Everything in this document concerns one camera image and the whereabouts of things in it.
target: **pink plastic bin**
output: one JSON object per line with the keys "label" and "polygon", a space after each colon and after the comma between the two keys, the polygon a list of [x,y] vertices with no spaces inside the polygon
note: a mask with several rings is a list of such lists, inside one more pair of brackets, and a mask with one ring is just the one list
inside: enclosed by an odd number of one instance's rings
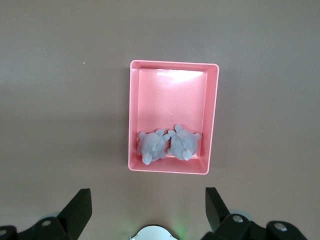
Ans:
{"label": "pink plastic bin", "polygon": [[[209,171],[219,67],[216,64],[133,60],[130,65],[129,154],[132,171],[201,174]],[[140,132],[168,131],[180,124],[200,133],[188,161],[167,154],[145,165],[138,154]]]}

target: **plush turtle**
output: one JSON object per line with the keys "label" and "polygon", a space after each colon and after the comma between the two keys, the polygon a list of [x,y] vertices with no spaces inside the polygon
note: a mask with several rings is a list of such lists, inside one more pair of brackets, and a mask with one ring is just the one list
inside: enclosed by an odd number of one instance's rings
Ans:
{"label": "plush turtle", "polygon": [[198,149],[197,141],[201,138],[199,133],[192,133],[183,129],[179,124],[174,126],[174,130],[169,130],[171,146],[168,154],[175,156],[179,160],[188,161]]}
{"label": "plush turtle", "polygon": [[149,165],[151,162],[158,159],[164,159],[166,157],[165,153],[165,143],[170,139],[168,134],[164,135],[163,129],[158,129],[156,132],[140,132],[139,133],[139,151],[142,155],[142,162],[145,165]]}

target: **plush ear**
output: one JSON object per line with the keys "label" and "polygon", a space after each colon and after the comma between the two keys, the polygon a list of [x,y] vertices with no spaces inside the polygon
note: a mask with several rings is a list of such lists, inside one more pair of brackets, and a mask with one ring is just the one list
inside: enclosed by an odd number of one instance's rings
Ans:
{"label": "plush ear", "polygon": [[162,135],[164,134],[164,132],[165,132],[165,130],[163,130],[163,129],[161,129],[161,128],[159,128],[157,131],[155,131],[155,133],[156,133],[158,136],[160,136],[160,137],[162,137]]}
{"label": "plush ear", "polygon": [[179,124],[176,124],[175,126],[174,126],[174,129],[175,129],[175,131],[177,132],[177,133],[179,133],[179,132],[181,132],[183,129],[182,129],[182,127],[179,125]]}
{"label": "plush ear", "polygon": [[142,156],[142,162],[145,164],[145,165],[149,165],[151,163],[151,160],[152,160],[152,156],[150,153],[146,153],[146,154],[143,154]]}
{"label": "plush ear", "polygon": [[196,141],[198,141],[201,138],[200,133],[194,133],[193,136],[195,137]]}
{"label": "plush ear", "polygon": [[170,139],[170,135],[169,134],[165,134],[162,136],[162,139],[164,140],[164,142],[168,141]]}
{"label": "plush ear", "polygon": [[142,140],[145,137],[146,133],[144,131],[139,133],[139,138]]}
{"label": "plush ear", "polygon": [[176,132],[173,131],[173,130],[169,130],[168,134],[169,134],[170,137],[173,137],[176,134]]}
{"label": "plush ear", "polygon": [[182,153],[184,160],[188,161],[192,157],[192,153],[189,149],[185,149]]}

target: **plush toy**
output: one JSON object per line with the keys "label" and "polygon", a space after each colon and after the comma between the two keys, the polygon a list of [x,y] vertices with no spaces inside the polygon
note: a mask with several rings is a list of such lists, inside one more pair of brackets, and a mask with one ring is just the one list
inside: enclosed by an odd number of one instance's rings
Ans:
{"label": "plush toy", "polygon": [[174,130],[169,130],[171,146],[168,154],[175,156],[179,160],[188,161],[198,149],[197,141],[201,138],[199,133],[191,133],[182,129],[180,125],[175,125]]}
{"label": "plush toy", "polygon": [[170,136],[168,134],[164,135],[164,132],[163,129],[158,129],[156,132],[145,133],[142,131],[139,133],[138,147],[142,155],[142,162],[145,165],[166,157],[165,143],[170,139]]}

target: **screw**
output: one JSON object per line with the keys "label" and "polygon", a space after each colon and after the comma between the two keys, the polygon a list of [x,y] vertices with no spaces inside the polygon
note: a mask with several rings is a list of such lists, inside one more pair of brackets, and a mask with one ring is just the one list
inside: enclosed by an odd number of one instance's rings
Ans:
{"label": "screw", "polygon": [[7,230],[5,230],[5,229],[0,230],[0,236],[5,235],[6,233],[7,233]]}
{"label": "screw", "polygon": [[243,223],[244,220],[242,219],[242,217],[240,217],[239,215],[234,215],[232,217],[233,221],[235,221],[236,223]]}
{"label": "screw", "polygon": [[288,229],[286,228],[286,226],[283,225],[283,224],[280,223],[280,222],[275,223],[274,226],[275,226],[276,229],[278,229],[278,230],[281,231],[281,232],[285,232],[285,231],[288,230]]}
{"label": "screw", "polygon": [[46,220],[46,221],[44,221],[43,223],[41,223],[41,226],[42,227],[45,227],[45,226],[48,226],[48,225],[50,225],[51,224],[51,221],[50,220]]}

